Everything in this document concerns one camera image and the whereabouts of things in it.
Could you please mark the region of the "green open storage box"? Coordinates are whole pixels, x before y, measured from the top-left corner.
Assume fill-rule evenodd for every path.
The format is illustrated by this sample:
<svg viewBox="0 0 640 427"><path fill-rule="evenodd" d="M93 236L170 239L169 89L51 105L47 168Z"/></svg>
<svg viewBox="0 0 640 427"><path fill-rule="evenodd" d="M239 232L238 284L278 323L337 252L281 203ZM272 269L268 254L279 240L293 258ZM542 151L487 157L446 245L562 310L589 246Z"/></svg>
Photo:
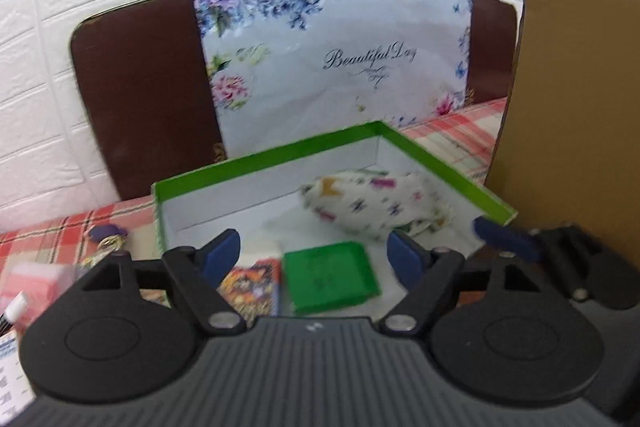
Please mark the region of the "green open storage box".
<svg viewBox="0 0 640 427"><path fill-rule="evenodd" d="M377 319L405 296L386 255L402 228L425 248L469 257L482 247L478 217L506 225L515 210L486 187L382 122L231 159L157 182L157 236L165 251L201 247L227 229L241 265L293 251L357 242L380 292L343 315Z"/></svg>

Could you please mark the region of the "purple keychain with ring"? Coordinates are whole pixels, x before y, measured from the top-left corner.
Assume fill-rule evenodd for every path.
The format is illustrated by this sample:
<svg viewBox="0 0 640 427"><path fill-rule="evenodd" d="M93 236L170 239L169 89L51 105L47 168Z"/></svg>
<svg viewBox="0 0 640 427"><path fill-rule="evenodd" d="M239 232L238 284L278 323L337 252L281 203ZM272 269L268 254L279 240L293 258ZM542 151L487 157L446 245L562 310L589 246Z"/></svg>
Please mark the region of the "purple keychain with ring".
<svg viewBox="0 0 640 427"><path fill-rule="evenodd" d="M120 225L95 225L87 233L89 242L96 247L96 251L89 257L82 259L76 267L76 277L82 277L95 265L110 254L123 251L129 232Z"/></svg>

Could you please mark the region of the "pink plastic bag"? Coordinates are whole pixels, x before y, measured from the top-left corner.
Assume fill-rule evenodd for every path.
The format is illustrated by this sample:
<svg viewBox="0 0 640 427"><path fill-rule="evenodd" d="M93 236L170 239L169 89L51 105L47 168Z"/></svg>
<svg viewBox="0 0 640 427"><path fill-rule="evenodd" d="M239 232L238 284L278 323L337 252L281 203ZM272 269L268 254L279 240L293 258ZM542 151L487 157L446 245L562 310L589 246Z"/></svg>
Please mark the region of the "pink plastic bag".
<svg viewBox="0 0 640 427"><path fill-rule="evenodd" d="M58 297L75 282L73 265L45 265L23 262L14 265L1 280L1 311L24 291L28 306L16 322L18 329L27 329Z"/></svg>

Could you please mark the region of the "floral fabric pouch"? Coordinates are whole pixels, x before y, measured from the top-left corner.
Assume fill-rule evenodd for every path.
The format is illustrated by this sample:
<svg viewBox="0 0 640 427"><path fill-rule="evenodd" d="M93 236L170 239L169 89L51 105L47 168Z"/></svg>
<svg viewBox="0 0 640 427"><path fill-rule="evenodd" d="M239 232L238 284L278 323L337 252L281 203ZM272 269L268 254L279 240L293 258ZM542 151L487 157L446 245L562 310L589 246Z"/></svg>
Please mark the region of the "floral fabric pouch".
<svg viewBox="0 0 640 427"><path fill-rule="evenodd" d="M454 208L416 171L343 170L303 184L299 196L320 220L375 241L396 229L436 232L454 219Z"/></svg>

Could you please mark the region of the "white HP box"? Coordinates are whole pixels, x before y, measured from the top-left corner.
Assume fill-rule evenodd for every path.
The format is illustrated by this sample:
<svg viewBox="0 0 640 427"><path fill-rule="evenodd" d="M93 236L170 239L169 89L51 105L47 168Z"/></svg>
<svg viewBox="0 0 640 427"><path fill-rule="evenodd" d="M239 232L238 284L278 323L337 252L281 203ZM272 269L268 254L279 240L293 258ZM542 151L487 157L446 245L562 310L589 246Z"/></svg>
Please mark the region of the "white HP box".
<svg viewBox="0 0 640 427"><path fill-rule="evenodd" d="M9 331L0 343L0 425L20 415L34 399L18 357L16 332Z"/></svg>

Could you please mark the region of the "dark brown headboard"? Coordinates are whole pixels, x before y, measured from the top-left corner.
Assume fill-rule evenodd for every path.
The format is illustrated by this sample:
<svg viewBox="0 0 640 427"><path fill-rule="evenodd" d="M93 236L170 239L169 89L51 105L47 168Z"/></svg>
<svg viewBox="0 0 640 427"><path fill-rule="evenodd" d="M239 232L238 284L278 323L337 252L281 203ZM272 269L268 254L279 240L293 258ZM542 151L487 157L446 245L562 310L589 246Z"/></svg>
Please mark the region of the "dark brown headboard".
<svg viewBox="0 0 640 427"><path fill-rule="evenodd" d="M503 98L512 81L515 9L499 0L472 1L461 107ZM96 143L122 198L231 157L221 139L193 0L149 0L91 17L74 30L70 53Z"/></svg>

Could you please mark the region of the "brown cardboard box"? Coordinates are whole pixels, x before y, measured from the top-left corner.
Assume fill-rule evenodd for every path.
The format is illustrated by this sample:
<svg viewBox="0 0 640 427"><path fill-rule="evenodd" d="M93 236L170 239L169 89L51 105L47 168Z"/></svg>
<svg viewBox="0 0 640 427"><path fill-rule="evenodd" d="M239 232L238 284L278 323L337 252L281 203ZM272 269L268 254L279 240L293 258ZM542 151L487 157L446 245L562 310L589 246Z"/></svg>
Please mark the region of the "brown cardboard box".
<svg viewBox="0 0 640 427"><path fill-rule="evenodd" d="M527 228L639 259L639 0L524 0L486 185Z"/></svg>

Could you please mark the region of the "plaid red blanket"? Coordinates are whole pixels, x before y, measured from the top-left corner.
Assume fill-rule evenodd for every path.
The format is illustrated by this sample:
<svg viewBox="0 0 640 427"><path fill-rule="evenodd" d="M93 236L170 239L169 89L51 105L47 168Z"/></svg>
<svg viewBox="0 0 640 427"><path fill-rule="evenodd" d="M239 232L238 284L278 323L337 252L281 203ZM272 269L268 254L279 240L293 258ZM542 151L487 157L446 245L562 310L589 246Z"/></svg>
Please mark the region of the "plaid red blanket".
<svg viewBox="0 0 640 427"><path fill-rule="evenodd" d="M405 135L474 182L483 184L505 108L503 98L472 105L413 126ZM126 246L131 254L138 258L156 256L153 199L145 196L21 230L12 225L1 234L2 279L13 265L20 263L74 263L93 255L96 245L89 241L88 231L107 223L128 231Z"/></svg>

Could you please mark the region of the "colourful card pack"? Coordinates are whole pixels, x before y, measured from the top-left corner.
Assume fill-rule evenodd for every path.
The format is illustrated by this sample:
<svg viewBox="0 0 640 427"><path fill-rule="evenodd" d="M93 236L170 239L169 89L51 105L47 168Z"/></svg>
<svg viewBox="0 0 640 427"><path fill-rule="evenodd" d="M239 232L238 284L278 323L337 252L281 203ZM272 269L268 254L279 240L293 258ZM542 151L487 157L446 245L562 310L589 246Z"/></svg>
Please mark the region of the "colourful card pack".
<svg viewBox="0 0 640 427"><path fill-rule="evenodd" d="M218 293L247 323L280 312L281 263L260 259L250 267L234 267L218 287Z"/></svg>

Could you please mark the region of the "floral bedding package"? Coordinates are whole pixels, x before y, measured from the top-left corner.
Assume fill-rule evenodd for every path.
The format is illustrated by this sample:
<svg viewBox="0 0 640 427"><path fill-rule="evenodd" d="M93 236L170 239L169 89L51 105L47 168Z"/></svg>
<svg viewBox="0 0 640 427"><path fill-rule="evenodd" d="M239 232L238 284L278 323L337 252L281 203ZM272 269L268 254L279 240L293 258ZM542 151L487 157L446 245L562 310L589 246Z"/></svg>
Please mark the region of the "floral bedding package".
<svg viewBox="0 0 640 427"><path fill-rule="evenodd" d="M231 157L460 108L472 0L193 0Z"/></svg>

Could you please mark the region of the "black marker white cap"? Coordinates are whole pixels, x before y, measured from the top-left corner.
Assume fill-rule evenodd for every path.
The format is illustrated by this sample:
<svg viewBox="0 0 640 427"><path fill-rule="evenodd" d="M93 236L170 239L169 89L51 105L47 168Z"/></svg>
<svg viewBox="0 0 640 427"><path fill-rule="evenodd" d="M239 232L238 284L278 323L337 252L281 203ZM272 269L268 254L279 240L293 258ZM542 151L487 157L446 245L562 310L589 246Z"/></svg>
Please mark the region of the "black marker white cap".
<svg viewBox="0 0 640 427"><path fill-rule="evenodd" d="M6 306L0 319L0 336L6 335L28 309L28 296L20 291Z"/></svg>

